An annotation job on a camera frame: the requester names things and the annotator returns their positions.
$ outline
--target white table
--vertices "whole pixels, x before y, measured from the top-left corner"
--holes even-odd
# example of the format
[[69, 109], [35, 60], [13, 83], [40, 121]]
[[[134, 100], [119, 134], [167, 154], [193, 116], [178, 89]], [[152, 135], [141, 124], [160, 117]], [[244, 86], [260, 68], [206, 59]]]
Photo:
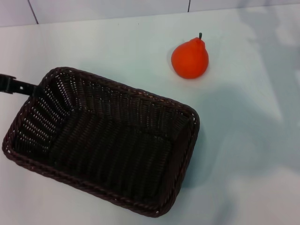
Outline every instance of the white table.
[[[170, 66], [203, 33], [210, 67]], [[29, 172], [0, 154], [5, 225], [300, 224], [300, 5], [0, 29], [0, 72], [38, 84], [69, 66], [178, 100], [202, 128], [173, 208], [148, 218]], [[0, 94], [0, 137], [26, 100]]]

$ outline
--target basket handle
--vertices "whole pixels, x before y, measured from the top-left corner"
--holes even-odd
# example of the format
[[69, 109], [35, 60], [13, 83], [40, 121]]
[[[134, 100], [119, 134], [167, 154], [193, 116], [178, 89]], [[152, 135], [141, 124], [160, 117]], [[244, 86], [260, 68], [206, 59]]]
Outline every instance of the basket handle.
[[0, 92], [8, 94], [20, 93], [37, 98], [45, 94], [41, 86], [17, 81], [15, 77], [4, 74], [0, 74]]

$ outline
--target dark brown wicker basket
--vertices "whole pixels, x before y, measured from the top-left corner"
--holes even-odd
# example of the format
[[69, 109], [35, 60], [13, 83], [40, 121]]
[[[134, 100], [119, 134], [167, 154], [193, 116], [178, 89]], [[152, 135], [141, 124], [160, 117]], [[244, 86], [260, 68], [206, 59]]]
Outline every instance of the dark brown wicker basket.
[[7, 158], [148, 217], [172, 207], [199, 131], [195, 110], [68, 67], [39, 86], [1, 75], [0, 87], [31, 95], [4, 138]]

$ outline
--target basket rim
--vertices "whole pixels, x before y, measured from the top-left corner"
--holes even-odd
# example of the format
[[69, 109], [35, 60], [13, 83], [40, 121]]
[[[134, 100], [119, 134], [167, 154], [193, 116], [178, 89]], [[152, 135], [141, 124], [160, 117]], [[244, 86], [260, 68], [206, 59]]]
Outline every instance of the basket rim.
[[[189, 112], [189, 114], [193, 115], [194, 120], [196, 122], [193, 122], [192, 135], [190, 136], [190, 138], [188, 140], [187, 148], [184, 149], [184, 155], [183, 155], [182, 161], [180, 163], [181, 166], [180, 166], [179, 170], [176, 172], [176, 176], [174, 178], [172, 188], [168, 191], [166, 198], [164, 200], [164, 203], [157, 205], [156, 207], [149, 207], [149, 205], [145, 204], [145, 203], [131, 201], [128, 198], [122, 199], [121, 195], [116, 195], [113, 192], [109, 192], [109, 190], [107, 190], [105, 188], [101, 188], [100, 186], [97, 186], [91, 182], [82, 180], [76, 176], [69, 175], [65, 172], [62, 172], [62, 171], [59, 171], [59, 170], [53, 168], [52, 166], [42, 164], [38, 161], [35, 161], [31, 158], [28, 158], [24, 155], [21, 155], [21, 154], [15, 152], [12, 147], [12, 144], [13, 144], [12, 140], [15, 138], [15, 134], [16, 134], [15, 130], [18, 130], [20, 128], [23, 120], [30, 113], [30, 109], [36, 103], [36, 100], [37, 100], [36, 97], [28, 98], [28, 100], [24, 103], [24, 105], [21, 107], [20, 111], [16, 115], [11, 127], [9, 128], [9, 130], [4, 138], [3, 144], [2, 144], [2, 150], [3, 150], [4, 154], [6, 155], [6, 157], [8, 159], [15, 161], [18, 165], [20, 165], [24, 168], [27, 168], [34, 172], [37, 172], [43, 176], [53, 178], [59, 182], [62, 182], [61, 180], [63, 179], [64, 180], [63, 182], [65, 182], [77, 189], [85, 190], [86, 192], [88, 192], [92, 195], [101, 196], [101, 198], [103, 198], [107, 201], [112, 202], [111, 197], [114, 199], [117, 199], [116, 200], [117, 202], [112, 202], [112, 203], [120, 205], [120, 206], [124, 206], [125, 208], [128, 208], [132, 211], [135, 211], [135, 212], [138, 212], [141, 214], [145, 214], [148, 212], [150, 214], [148, 216], [151, 216], [151, 217], [159, 217], [159, 216], [167, 213], [171, 207], [169, 207], [166, 211], [163, 211], [163, 208], [168, 204], [170, 206], [172, 206], [173, 203], [175, 202], [176, 196], [180, 190], [181, 183], [183, 181], [186, 169], [188, 167], [188, 164], [189, 164], [189, 161], [191, 158], [191, 153], [193, 152], [193, 149], [194, 149], [193, 146], [195, 145], [195, 142], [198, 137], [198, 132], [200, 130], [200, 124], [201, 124], [198, 113], [190, 106], [182, 104], [182, 103], [172, 100], [170, 98], [162, 97], [162, 96], [159, 96], [159, 95], [156, 95], [156, 94], [153, 94], [148, 91], [141, 90], [141, 89], [135, 89], [133, 87], [124, 85], [122, 83], [115, 82], [113, 80], [110, 80], [110, 79], [107, 79], [107, 78], [104, 78], [104, 77], [101, 77], [101, 76], [98, 76], [98, 75], [95, 75], [95, 74], [92, 74], [89, 72], [71, 68], [71, 67], [57, 67], [55, 69], [52, 69], [49, 73], [46, 74], [46, 76], [41, 81], [40, 85], [43, 88], [45, 88], [46, 85], [49, 84], [50, 81], [55, 77], [54, 76], [55, 74], [60, 74], [66, 70], [78, 72], [78, 74], [76, 74], [76, 75], [80, 76], [83, 79], [91, 80], [91, 81], [94, 81], [97, 83], [100, 83], [99, 81], [102, 81], [103, 85], [108, 86], [112, 89], [120, 88], [124, 91], [124, 93], [127, 93], [130, 96], [135, 96], [135, 97], [142, 96], [143, 99], [148, 100], [154, 104], [162, 104], [167, 107], [176, 108], [178, 110], [181, 110], [184, 113]], [[93, 192], [98, 192], [98, 191], [103, 192], [103, 194], [93, 193]]]

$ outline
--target wicker basket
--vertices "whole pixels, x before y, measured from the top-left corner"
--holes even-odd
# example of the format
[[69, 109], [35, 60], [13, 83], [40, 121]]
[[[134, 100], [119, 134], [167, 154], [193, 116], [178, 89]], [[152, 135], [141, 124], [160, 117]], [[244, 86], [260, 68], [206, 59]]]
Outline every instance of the wicker basket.
[[195, 110], [68, 67], [39, 86], [0, 75], [0, 91], [30, 95], [4, 138], [7, 158], [148, 217], [170, 210], [198, 135]]

